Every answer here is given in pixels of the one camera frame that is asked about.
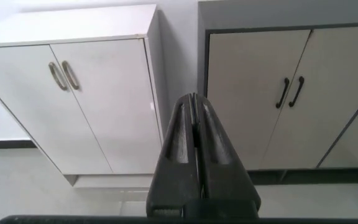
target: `baseboard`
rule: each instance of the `baseboard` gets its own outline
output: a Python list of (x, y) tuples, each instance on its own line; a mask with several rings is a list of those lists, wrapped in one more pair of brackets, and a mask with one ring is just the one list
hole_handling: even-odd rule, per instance
[(37, 147), (31, 140), (0, 141), (0, 149), (18, 149)]
[(358, 169), (250, 170), (254, 185), (358, 184)]

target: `black plastic part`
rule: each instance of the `black plastic part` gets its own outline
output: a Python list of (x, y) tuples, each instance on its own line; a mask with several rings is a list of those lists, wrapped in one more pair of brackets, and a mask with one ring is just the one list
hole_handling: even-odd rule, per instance
[(299, 93), (301, 92), (301, 89), (303, 87), (303, 84), (305, 82), (305, 78), (303, 77), (299, 77), (299, 87), (298, 87), (298, 91), (296, 91), (296, 95), (293, 99), (293, 101), (291, 101), (288, 105), (290, 105), (290, 107), (293, 107), (296, 103), (296, 100), (298, 99)]
[(285, 93), (287, 92), (288, 86), (290, 85), (290, 80), (288, 78), (285, 78), (284, 84), (285, 84), (285, 87), (284, 87), (283, 94), (281, 95), (280, 102), (276, 103), (277, 109), (279, 109), (281, 107), (281, 105), (283, 104)]
[(195, 97), (201, 152), (199, 173), (205, 198), (252, 202), (259, 210), (260, 197), (211, 103), (203, 96)]
[(243, 200), (198, 199), (188, 202), (183, 207), (183, 217), (200, 220), (224, 219), (258, 219), (255, 203)]
[(358, 224), (358, 219), (344, 218), (260, 218), (257, 220), (200, 220), (181, 218), (145, 218), (145, 217), (87, 217), (58, 215), (12, 215), (3, 218), (0, 224), (157, 224), (157, 223), (259, 223), (259, 224)]
[(148, 217), (181, 217), (184, 204), (201, 197), (191, 107), (191, 95), (176, 102), (147, 196)]
[(260, 197), (211, 103), (181, 97), (146, 201), (148, 217), (258, 218)]

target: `cabinet base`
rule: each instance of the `cabinet base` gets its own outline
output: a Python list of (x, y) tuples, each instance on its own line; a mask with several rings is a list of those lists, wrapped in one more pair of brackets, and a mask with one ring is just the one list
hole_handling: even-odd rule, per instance
[(75, 188), (122, 188), (148, 190), (153, 174), (64, 175)]
[(0, 149), (22, 149), (22, 148), (36, 148), (31, 140), (9, 140), (0, 141)]

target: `floor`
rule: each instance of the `floor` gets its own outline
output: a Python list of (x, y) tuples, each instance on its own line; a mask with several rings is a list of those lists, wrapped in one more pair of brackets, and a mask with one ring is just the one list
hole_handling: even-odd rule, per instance
[[(358, 184), (257, 186), (260, 217), (358, 218)], [(145, 216), (146, 191), (74, 189), (37, 149), (0, 149), (0, 219)]]

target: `cabinet handle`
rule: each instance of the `cabinet handle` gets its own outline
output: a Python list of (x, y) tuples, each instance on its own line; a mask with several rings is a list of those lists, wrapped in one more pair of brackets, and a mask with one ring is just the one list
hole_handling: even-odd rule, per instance
[(299, 87), (298, 87), (298, 91), (296, 91), (296, 95), (295, 95), (295, 98), (293, 99), (293, 101), (291, 101), (291, 102), (288, 104), (288, 105), (290, 105), (290, 107), (293, 107), (293, 106), (295, 105), (296, 99), (298, 99), (299, 92), (301, 91), (304, 82), (305, 82), (305, 78), (299, 77)]
[(73, 87), (73, 89), (75, 89), (75, 90), (79, 89), (80, 87), (77, 84), (75, 84), (75, 82), (73, 81), (73, 78), (71, 77), (70, 71), (73, 71), (73, 70), (70, 68), (70, 65), (68, 64), (68, 62), (63, 61), (62, 62), (62, 67), (63, 67), (63, 70), (65, 71), (65, 75), (66, 75), (66, 77), (68, 79), (68, 82)]
[(281, 96), (280, 102), (276, 103), (276, 108), (279, 109), (281, 107), (281, 104), (283, 103), (285, 93), (287, 92), (288, 85), (290, 84), (290, 80), (288, 78), (284, 79), (285, 87), (283, 91), (283, 95)]
[(50, 69), (50, 73), (52, 74), (53, 79), (55, 80), (55, 82), (57, 83), (57, 85), (62, 89), (62, 90), (67, 90), (67, 86), (63, 86), (62, 83), (60, 83), (60, 80), (57, 78), (56, 75), (56, 65), (53, 62), (49, 63), (49, 69)]

